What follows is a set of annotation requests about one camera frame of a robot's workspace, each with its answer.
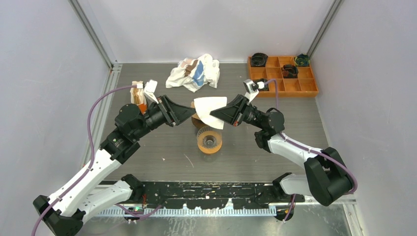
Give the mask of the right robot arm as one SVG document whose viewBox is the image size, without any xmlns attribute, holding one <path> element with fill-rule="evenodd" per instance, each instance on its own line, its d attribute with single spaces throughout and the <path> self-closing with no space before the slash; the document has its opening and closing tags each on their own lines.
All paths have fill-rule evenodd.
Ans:
<svg viewBox="0 0 417 236">
<path fill-rule="evenodd" d="M 233 126 L 245 122 L 259 128 L 260 131 L 254 134 L 259 148 L 285 157 L 304 170 L 303 175 L 289 173 L 277 179 L 273 195 L 279 202 L 296 194 L 313 197 L 321 205 L 329 206 L 357 190 L 357 179 L 339 152 L 332 147 L 307 146 L 290 138 L 283 132 L 285 119 L 277 108 L 263 112 L 239 94 L 227 105 L 212 110 L 210 115 Z"/>
</svg>

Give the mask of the white paper coffee filter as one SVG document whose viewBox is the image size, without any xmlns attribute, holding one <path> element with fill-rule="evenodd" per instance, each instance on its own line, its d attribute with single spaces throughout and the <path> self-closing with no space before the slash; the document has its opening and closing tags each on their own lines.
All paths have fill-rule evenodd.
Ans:
<svg viewBox="0 0 417 236">
<path fill-rule="evenodd" d="M 211 128 L 222 130 L 224 121 L 211 115 L 211 111 L 227 105 L 227 97 L 199 97 L 194 99 L 194 107 L 199 119 Z"/>
</svg>

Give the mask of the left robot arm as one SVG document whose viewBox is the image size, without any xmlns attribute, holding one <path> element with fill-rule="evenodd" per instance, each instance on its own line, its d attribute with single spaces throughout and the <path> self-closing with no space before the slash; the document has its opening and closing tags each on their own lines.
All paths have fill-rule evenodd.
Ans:
<svg viewBox="0 0 417 236">
<path fill-rule="evenodd" d="M 142 113 L 126 104 L 115 118 L 116 128 L 100 144 L 91 160 L 63 187 L 50 196 L 38 196 L 33 205 L 40 219 L 56 236 L 74 236 L 99 212 L 125 201 L 139 202 L 144 185 L 132 174 L 97 193 L 91 191 L 111 172 L 123 165 L 139 148 L 139 140 L 166 124 L 180 125 L 195 109 L 179 105 L 163 95 Z"/>
</svg>

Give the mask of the brown paper coffee filter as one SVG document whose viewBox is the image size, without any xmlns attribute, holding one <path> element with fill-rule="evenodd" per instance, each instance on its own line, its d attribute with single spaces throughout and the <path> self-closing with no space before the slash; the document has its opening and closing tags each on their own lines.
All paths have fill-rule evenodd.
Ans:
<svg viewBox="0 0 417 236">
<path fill-rule="evenodd" d="M 194 101 L 191 102 L 191 108 L 193 108 L 195 110 L 195 113 L 192 115 L 192 118 L 201 120 L 198 113 L 197 113 L 197 109 L 195 108 L 195 102 Z"/>
</svg>

